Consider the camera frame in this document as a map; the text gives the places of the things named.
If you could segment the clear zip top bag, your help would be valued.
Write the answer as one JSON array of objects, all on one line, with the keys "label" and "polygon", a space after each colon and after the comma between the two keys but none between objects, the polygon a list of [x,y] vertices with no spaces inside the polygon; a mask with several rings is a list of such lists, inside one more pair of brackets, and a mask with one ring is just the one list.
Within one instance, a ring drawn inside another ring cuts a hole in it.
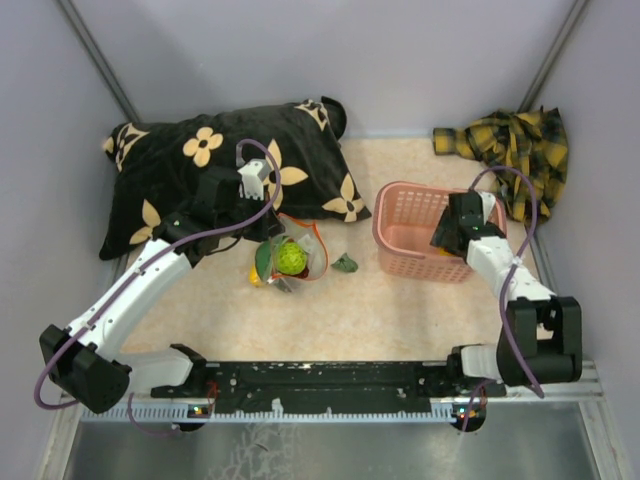
[{"label": "clear zip top bag", "polygon": [[277,219],[281,229],[257,247],[249,282],[292,293],[303,282],[318,280],[326,273],[328,251],[315,222],[285,214]]}]

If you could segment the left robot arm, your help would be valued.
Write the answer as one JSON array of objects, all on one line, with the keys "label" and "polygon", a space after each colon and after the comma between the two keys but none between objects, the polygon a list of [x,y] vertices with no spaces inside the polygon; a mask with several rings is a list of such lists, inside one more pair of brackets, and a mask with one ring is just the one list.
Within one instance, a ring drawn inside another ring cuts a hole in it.
[{"label": "left robot arm", "polygon": [[39,338],[46,363],[38,379],[50,379],[96,414],[128,394],[176,388],[201,394],[208,373],[201,357],[179,345],[124,355],[123,344],[161,296],[224,237],[240,237],[251,226],[268,233],[266,217],[275,201],[263,185],[278,167],[253,159],[237,168],[216,167],[200,181],[195,197],[160,219],[139,258],[84,314],[67,327],[47,327]]}]

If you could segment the watermelon slice toy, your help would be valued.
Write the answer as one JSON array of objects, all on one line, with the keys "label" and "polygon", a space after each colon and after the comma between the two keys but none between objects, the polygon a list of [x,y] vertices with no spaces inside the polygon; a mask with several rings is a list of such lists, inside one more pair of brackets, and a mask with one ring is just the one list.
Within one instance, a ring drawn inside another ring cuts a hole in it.
[{"label": "watermelon slice toy", "polygon": [[268,283],[276,273],[275,267],[275,242],[267,240],[262,242],[255,252],[254,267],[261,283]]}]

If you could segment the yellow toy mango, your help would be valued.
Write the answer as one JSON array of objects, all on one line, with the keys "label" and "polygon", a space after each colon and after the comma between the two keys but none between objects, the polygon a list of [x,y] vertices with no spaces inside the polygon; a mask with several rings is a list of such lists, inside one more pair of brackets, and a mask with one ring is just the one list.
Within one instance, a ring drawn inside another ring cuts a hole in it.
[{"label": "yellow toy mango", "polygon": [[250,272],[249,272],[249,282],[250,282],[251,285],[253,285],[255,287],[260,287],[260,286],[263,285],[261,277],[258,274],[257,269],[255,267],[252,267]]}]

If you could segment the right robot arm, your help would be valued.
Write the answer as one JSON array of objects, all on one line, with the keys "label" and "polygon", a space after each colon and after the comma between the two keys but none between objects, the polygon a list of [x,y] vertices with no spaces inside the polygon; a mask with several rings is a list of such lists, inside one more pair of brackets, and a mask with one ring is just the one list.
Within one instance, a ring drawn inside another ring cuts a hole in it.
[{"label": "right robot arm", "polygon": [[431,240],[464,261],[496,296],[501,331],[495,345],[459,346],[457,364],[446,372],[448,387],[470,395],[482,378],[541,394],[547,384],[582,375],[582,311],[571,296],[559,296],[537,280],[490,220],[494,195],[469,190],[448,195]]}]

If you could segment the pink plastic basket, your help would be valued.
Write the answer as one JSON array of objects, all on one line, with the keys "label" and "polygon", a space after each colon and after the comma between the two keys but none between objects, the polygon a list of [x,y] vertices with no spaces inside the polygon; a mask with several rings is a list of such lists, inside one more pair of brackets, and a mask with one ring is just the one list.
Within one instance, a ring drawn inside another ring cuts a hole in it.
[{"label": "pink plastic basket", "polygon": [[444,283],[462,283],[473,275],[463,259],[441,256],[430,245],[452,192],[404,181],[378,192],[372,233],[384,272]]}]

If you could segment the green bumpy toy fruit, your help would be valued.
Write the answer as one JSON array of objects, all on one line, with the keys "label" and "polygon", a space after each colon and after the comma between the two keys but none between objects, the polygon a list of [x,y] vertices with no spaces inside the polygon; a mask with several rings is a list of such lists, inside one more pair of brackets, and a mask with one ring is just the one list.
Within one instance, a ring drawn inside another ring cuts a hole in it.
[{"label": "green bumpy toy fruit", "polygon": [[295,241],[287,241],[277,251],[275,266],[280,273],[295,276],[306,269],[307,253]]}]

